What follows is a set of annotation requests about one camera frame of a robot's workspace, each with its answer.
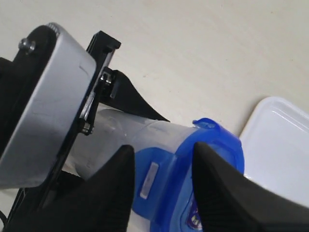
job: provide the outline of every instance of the white tabletop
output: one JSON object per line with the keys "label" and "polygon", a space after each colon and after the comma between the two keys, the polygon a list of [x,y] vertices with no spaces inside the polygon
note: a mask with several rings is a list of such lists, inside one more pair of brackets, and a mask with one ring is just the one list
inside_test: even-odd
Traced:
{"label": "white tabletop", "polygon": [[174,123],[209,117],[240,134],[271,95],[309,112],[307,0],[0,0],[0,55],[48,22],[85,48],[99,30],[121,41],[111,68]]}

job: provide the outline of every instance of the white plastic tray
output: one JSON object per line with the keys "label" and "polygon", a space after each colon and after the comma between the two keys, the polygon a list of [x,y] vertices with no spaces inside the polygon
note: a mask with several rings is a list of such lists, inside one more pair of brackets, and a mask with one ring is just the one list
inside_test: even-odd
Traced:
{"label": "white plastic tray", "polygon": [[309,115],[285,99],[262,100],[240,139],[245,175],[309,207]]}

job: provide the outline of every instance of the blue lid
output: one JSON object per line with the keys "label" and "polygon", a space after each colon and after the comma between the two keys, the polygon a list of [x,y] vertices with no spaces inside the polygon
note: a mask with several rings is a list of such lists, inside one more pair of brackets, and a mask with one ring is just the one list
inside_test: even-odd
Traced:
{"label": "blue lid", "polygon": [[151,232],[200,230],[191,179],[196,142],[206,142],[237,170],[244,171],[241,142],[236,136],[208,118],[195,120],[193,124],[199,129],[183,141],[175,154],[160,148],[136,153],[133,210],[151,221]]}

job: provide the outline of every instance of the black cable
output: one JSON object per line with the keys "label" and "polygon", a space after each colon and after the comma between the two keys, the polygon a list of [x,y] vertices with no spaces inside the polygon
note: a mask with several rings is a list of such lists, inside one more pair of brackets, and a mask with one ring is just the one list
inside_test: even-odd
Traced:
{"label": "black cable", "polygon": [[6,222],[7,222],[7,217],[5,216],[5,214],[0,210],[0,219],[3,223],[3,225],[5,226],[6,225]]}

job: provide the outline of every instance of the metal bolt head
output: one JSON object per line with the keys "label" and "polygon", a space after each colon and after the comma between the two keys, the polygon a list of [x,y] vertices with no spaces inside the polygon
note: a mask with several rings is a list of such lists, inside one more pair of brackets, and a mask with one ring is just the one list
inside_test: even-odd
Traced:
{"label": "metal bolt head", "polygon": [[29,54],[35,50],[35,41],[29,41],[27,38],[24,38],[19,42],[18,48]]}

